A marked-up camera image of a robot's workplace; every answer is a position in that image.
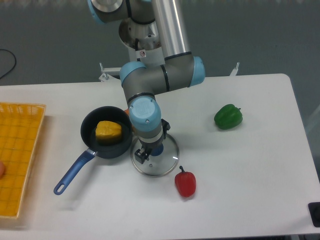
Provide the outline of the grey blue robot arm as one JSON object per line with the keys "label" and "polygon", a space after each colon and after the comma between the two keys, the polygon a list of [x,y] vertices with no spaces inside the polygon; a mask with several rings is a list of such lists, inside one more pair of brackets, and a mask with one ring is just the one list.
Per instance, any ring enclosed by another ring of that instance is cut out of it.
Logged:
{"label": "grey blue robot arm", "polygon": [[135,159],[144,163],[170,129],[155,96],[201,84],[203,61],[192,55],[177,0],[90,0],[88,7],[100,23],[120,21],[118,34],[130,61],[119,78],[141,143]]}

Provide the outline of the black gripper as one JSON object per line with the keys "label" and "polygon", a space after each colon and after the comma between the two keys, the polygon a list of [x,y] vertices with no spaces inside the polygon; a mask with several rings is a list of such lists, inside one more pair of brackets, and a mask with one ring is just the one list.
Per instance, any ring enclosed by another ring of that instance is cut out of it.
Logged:
{"label": "black gripper", "polygon": [[153,149],[160,147],[163,140],[166,139],[167,131],[169,131],[170,128],[169,122],[162,118],[160,124],[154,130],[142,132],[142,134],[138,136],[142,148],[134,152],[135,160],[140,164],[143,164],[146,160],[149,161],[149,156]]}

